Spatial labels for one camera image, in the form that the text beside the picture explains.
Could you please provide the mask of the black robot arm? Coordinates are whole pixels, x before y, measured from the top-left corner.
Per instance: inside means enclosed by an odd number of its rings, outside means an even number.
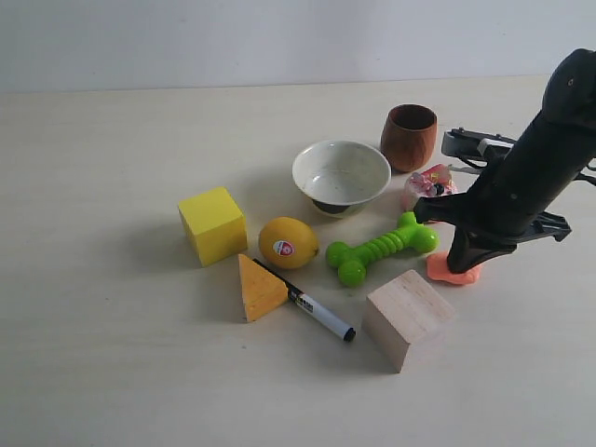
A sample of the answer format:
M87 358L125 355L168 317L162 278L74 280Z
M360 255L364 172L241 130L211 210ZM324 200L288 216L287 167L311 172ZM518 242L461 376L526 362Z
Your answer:
M413 212L420 223L455 228L446 264L466 273L542 237L561 241L571 228L546 211L595 157L595 53L579 48L551 75L542 105L504 156L490 156L465 193L423 197Z

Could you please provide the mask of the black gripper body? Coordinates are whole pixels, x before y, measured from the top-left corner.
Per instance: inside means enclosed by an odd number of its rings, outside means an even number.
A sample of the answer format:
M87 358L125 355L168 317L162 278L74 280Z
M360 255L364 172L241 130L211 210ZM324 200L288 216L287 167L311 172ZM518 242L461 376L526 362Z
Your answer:
M563 241L571 227L564 217L545 211L541 197L514 192L502 183L503 158L492 161L463 193L422 197L413 212L419 223L451 224L455 246L514 246L543 237Z

